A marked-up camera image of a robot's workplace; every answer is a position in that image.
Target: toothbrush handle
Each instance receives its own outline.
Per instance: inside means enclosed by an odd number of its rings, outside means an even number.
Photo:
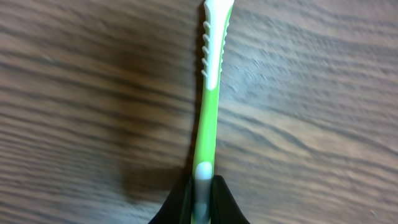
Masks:
[[[203,98],[198,127],[197,145],[193,160],[195,178],[195,224],[208,224],[210,220],[211,180],[214,176],[216,131],[220,75],[226,29],[229,25],[234,0],[206,0],[206,34],[203,39],[205,58],[202,59],[205,76]]]

